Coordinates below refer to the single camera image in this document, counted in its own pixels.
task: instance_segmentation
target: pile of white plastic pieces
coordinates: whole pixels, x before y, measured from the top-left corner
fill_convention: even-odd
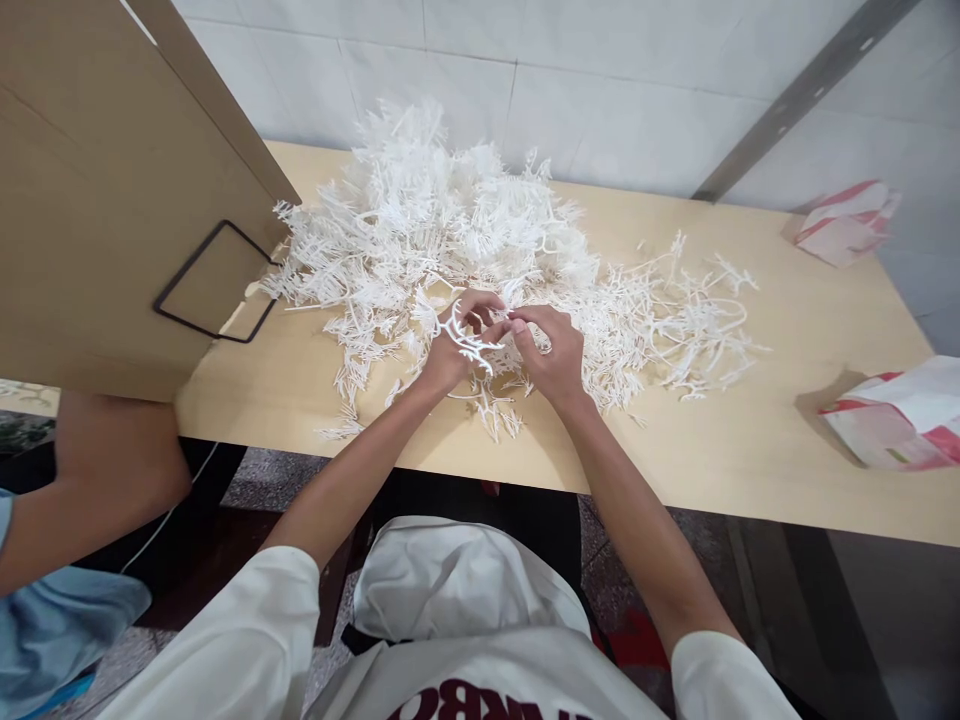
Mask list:
[[[327,439],[363,429],[357,395],[374,363],[409,362],[389,405],[409,385],[440,332],[479,358],[472,336],[442,327],[438,313],[460,288],[492,290],[508,308],[551,305],[570,313],[584,335],[583,383],[602,411],[629,411],[649,382],[702,398],[736,382],[762,350],[744,334],[747,312],[736,299],[746,272],[717,256],[694,275],[680,265],[684,236],[670,251],[638,264],[611,265],[589,252],[577,229],[580,211],[550,189],[549,161],[528,157],[520,175],[506,172],[493,145],[449,152],[443,110],[435,103],[384,104],[362,127],[345,179],[318,190],[319,204],[277,211],[291,231],[281,270],[262,281],[294,306],[337,308],[324,331],[343,346],[334,383],[341,423]],[[549,340],[535,326],[544,351]],[[515,437],[522,420],[508,388],[534,389],[511,336],[486,349],[470,392],[491,437]],[[642,424],[636,415],[631,417]]]

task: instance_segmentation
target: light blue shirt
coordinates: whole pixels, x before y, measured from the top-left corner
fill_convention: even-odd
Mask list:
[[[0,488],[0,552],[13,496]],[[0,598],[0,720],[41,707],[103,656],[150,606],[125,575],[65,567]]]

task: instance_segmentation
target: white sleeve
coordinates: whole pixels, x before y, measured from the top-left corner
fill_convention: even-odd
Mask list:
[[[320,571],[302,550],[254,555],[100,715],[299,720]]]
[[[729,635],[690,633],[670,668],[683,720],[800,720],[760,659]]]

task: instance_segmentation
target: white t-shirt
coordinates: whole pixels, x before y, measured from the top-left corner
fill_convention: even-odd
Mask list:
[[[319,581],[301,550],[257,553],[100,717],[299,718]],[[665,718],[590,642],[563,578],[494,528],[395,519],[371,548],[354,611],[360,630],[414,642],[352,659],[308,718]],[[687,635],[671,666],[686,720],[798,718],[726,635]]]

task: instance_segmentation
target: paper bag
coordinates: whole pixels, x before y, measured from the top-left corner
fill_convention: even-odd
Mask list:
[[[794,238],[794,244],[834,267],[846,267],[876,249],[902,195],[869,180],[822,200]]]
[[[960,358],[870,378],[820,415],[868,467],[960,465]]]

